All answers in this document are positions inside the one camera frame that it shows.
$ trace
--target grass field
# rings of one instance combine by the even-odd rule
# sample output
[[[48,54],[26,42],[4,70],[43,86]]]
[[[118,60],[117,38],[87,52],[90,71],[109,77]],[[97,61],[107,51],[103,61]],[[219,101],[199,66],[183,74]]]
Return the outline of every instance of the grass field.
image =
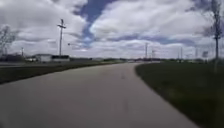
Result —
[[[73,68],[81,68],[88,66],[105,65],[112,63],[88,62],[88,63],[67,63],[67,64],[51,64],[39,66],[24,67],[7,67],[0,68],[0,84],[26,79],[34,76],[44,75],[53,72],[64,71]]]
[[[165,100],[202,128],[224,128],[224,66],[143,64],[137,74]]]

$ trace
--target blue sky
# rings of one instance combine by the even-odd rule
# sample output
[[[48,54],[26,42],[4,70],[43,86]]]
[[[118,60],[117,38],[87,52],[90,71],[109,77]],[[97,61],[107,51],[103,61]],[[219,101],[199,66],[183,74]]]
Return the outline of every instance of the blue sky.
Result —
[[[0,25],[20,31],[11,53],[24,47],[28,55],[57,54],[56,25],[62,18],[67,26],[63,54],[138,58],[144,57],[148,43],[160,58],[177,58],[180,49],[195,58],[195,46],[212,57],[214,41],[204,35],[212,26],[212,15],[204,6],[209,0],[204,1],[0,0]]]

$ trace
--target building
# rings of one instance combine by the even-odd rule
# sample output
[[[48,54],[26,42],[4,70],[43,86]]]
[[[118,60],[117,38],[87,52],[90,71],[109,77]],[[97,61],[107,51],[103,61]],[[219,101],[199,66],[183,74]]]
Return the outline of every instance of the building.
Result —
[[[70,57],[68,55],[61,55],[61,56],[53,55],[51,56],[51,59],[53,62],[69,62],[70,61]]]
[[[39,62],[48,63],[48,62],[69,62],[70,57],[68,55],[51,55],[51,54],[37,54],[35,58]]]
[[[35,56],[27,56],[25,57],[25,60],[28,62],[36,62],[37,58]]]
[[[39,62],[51,62],[52,55],[51,54],[37,54],[35,55],[37,61]]]

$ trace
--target road curve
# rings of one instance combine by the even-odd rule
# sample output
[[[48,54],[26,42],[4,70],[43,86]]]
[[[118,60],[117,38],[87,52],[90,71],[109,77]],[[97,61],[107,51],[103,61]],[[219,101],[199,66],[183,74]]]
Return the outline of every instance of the road curve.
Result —
[[[135,75],[136,64],[0,86],[0,128],[197,128]]]

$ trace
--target paved path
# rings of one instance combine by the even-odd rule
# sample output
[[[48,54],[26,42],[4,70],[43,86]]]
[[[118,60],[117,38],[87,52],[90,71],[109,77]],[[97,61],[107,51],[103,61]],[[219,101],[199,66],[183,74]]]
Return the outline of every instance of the paved path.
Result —
[[[136,64],[69,70],[0,86],[2,128],[196,128],[134,73]]]

